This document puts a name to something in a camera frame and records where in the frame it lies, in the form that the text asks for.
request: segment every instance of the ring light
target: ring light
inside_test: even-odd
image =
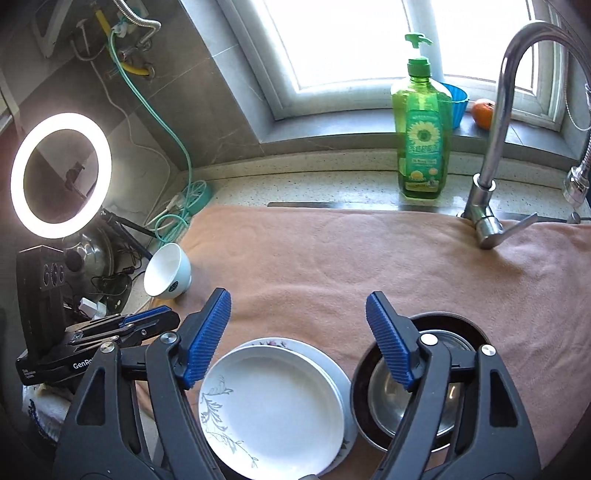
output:
[[[75,130],[92,144],[99,163],[99,172],[92,194],[82,209],[71,219],[62,223],[47,223],[33,214],[25,199],[25,168],[35,147],[47,135],[58,130]],[[105,134],[91,119],[78,113],[60,113],[37,125],[23,140],[12,166],[10,190],[12,204],[22,224],[31,232],[45,238],[62,238],[81,230],[99,211],[111,182],[111,150]]]

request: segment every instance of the window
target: window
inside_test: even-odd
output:
[[[390,107],[390,87],[415,55],[420,31],[433,74],[496,98],[501,60],[528,21],[558,24],[544,0],[218,0],[276,119]],[[558,130],[564,114],[564,48],[536,44],[517,73],[513,117]]]

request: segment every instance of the window sill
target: window sill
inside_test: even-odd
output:
[[[269,155],[319,148],[396,148],[402,137],[393,133],[394,118],[387,109],[322,113],[274,122],[261,146]],[[451,150],[484,154],[487,139],[488,132],[478,128],[467,113],[453,131]],[[565,171],[578,163],[558,132],[519,121],[511,121],[503,156]]]

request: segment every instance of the speckled countertop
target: speckled countertop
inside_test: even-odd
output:
[[[466,204],[472,176],[480,170],[481,162],[482,157],[477,155],[452,154],[447,184],[436,200],[410,200],[400,193],[392,151],[267,157],[196,169],[193,178],[207,180],[212,187],[214,195],[209,205],[354,202],[461,209]],[[560,190],[565,175],[551,168],[503,159],[491,207],[496,212],[538,212],[541,216],[566,218],[572,208]],[[179,174],[163,200],[172,198],[185,183],[186,173]],[[582,217],[591,217],[589,205],[585,203],[579,213]],[[135,312],[149,299],[143,282],[136,282],[124,313]]]

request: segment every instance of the peach towel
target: peach towel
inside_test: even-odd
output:
[[[538,223],[491,251],[463,219],[417,212],[212,206],[181,242],[193,284],[168,304],[184,319],[215,287],[232,317],[213,357],[284,336],[352,376],[373,341],[365,299],[382,290],[404,315],[463,315],[496,346],[519,390],[543,465],[591,400],[591,226]],[[197,410],[199,385],[188,392]],[[149,408],[144,385],[140,399]],[[329,479],[364,480],[382,454],[361,436]]]

